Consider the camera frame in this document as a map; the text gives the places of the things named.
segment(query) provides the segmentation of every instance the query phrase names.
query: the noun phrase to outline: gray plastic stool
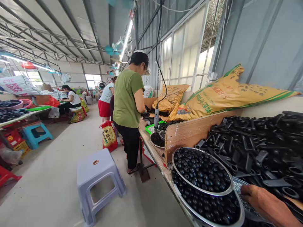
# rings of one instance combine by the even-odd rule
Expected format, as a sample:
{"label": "gray plastic stool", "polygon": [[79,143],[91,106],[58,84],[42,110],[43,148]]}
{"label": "gray plastic stool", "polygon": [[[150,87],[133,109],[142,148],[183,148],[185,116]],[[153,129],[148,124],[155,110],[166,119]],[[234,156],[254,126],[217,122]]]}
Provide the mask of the gray plastic stool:
{"label": "gray plastic stool", "polygon": [[[115,187],[102,199],[94,203],[90,193],[91,188],[107,176],[112,177]],[[108,149],[98,151],[78,162],[77,185],[81,200],[81,210],[87,227],[92,227],[96,224],[96,213],[110,202],[114,196],[123,197],[126,195],[125,184]]]}

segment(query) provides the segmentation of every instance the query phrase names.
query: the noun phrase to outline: red plastic bag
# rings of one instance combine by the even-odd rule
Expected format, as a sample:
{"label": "red plastic bag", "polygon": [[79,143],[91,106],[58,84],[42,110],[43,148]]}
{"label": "red plastic bag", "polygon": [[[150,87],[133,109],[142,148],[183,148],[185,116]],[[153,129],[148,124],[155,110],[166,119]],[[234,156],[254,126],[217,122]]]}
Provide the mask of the red plastic bag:
{"label": "red plastic bag", "polygon": [[56,100],[54,97],[48,95],[50,97],[50,100],[48,102],[45,102],[44,105],[47,106],[53,106],[53,107],[58,107],[60,105],[60,102]]}
{"label": "red plastic bag", "polygon": [[105,121],[102,125],[100,125],[100,127],[103,129],[103,149],[107,148],[110,152],[112,152],[118,147],[114,128],[109,120]]}

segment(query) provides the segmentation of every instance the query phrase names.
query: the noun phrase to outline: fluorescent light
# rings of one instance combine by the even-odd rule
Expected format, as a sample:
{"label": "fluorescent light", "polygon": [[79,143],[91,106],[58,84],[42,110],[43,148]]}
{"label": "fluorescent light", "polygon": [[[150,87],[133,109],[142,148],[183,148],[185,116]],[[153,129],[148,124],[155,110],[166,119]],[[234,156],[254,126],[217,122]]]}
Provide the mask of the fluorescent light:
{"label": "fluorescent light", "polygon": [[126,50],[126,47],[127,47],[127,42],[128,42],[128,39],[129,39],[129,35],[130,35],[130,32],[132,31],[132,27],[133,27],[133,21],[130,20],[130,23],[128,25],[128,31],[127,31],[127,34],[126,34],[126,37],[125,37],[125,40],[124,40],[124,47],[123,47],[123,51],[121,53],[120,61],[122,61],[122,59],[123,59],[123,56],[124,56],[124,53],[125,53],[125,50]]}
{"label": "fluorescent light", "polygon": [[14,58],[14,57],[11,57],[11,56],[8,56],[8,55],[2,55],[2,56],[3,56],[3,57],[6,57],[6,58],[13,59],[13,60],[15,60],[15,61],[17,61],[17,62],[23,62],[23,63],[26,63],[26,61],[21,60],[21,59],[19,59],[19,58]]}
{"label": "fluorescent light", "polygon": [[5,61],[5,60],[2,60],[2,59],[0,59],[0,61],[2,61],[2,62],[4,62],[4,63],[10,63],[9,61]]}
{"label": "fluorescent light", "polygon": [[40,66],[40,65],[33,64],[33,66],[36,66],[36,67],[39,67],[39,68],[42,68],[42,69],[48,70],[48,71],[50,71],[50,72],[54,72],[54,70],[53,70],[53,69],[45,68],[45,67]]}

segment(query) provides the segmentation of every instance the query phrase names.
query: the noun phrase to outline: green plastic tray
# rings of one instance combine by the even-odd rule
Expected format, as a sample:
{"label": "green plastic tray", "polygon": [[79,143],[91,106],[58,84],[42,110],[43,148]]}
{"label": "green plastic tray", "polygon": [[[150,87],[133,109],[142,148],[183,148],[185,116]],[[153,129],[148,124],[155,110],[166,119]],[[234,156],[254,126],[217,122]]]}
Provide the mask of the green plastic tray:
{"label": "green plastic tray", "polygon": [[150,128],[150,127],[153,127],[155,124],[152,124],[152,125],[149,125],[149,126],[146,126],[145,127],[145,130],[149,133],[149,134],[152,134],[152,132],[151,131],[149,131],[148,129]]}
{"label": "green plastic tray", "polygon": [[27,109],[28,111],[37,111],[37,110],[44,110],[44,109],[49,109],[51,106],[41,106],[41,107],[35,107],[31,109]]}

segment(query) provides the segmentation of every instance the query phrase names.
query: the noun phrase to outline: sandal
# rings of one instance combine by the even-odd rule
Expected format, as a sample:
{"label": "sandal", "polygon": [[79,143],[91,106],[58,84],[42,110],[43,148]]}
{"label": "sandal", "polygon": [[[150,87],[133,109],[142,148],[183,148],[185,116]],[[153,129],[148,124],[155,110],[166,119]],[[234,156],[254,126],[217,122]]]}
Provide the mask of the sandal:
{"label": "sandal", "polygon": [[133,174],[134,172],[138,171],[138,165],[132,169],[130,172],[126,171],[129,175]]}

